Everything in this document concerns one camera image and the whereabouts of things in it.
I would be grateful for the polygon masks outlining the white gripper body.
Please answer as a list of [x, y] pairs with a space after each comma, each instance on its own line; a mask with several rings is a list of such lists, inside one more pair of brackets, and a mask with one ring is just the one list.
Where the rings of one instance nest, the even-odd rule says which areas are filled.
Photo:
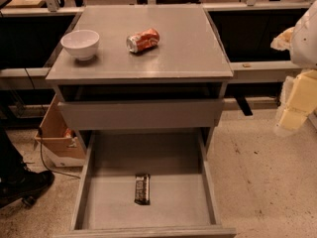
[[313, 74], [288, 76], [282, 86], [280, 102], [288, 109], [308, 116], [317, 109], [317, 77]]

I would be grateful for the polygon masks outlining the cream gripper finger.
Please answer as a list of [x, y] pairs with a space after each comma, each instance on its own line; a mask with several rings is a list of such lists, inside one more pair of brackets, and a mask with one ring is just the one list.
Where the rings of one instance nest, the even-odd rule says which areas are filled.
[[277, 136], [287, 137], [296, 133], [306, 120], [307, 116], [305, 114], [278, 108], [273, 131]]

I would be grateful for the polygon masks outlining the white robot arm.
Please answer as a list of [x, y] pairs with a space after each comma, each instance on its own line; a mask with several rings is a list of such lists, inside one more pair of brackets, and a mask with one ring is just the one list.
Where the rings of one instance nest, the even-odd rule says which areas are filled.
[[291, 62], [302, 69], [297, 76], [285, 79], [279, 97], [274, 133], [286, 137], [297, 132], [317, 109], [317, 1], [270, 46], [288, 50]]

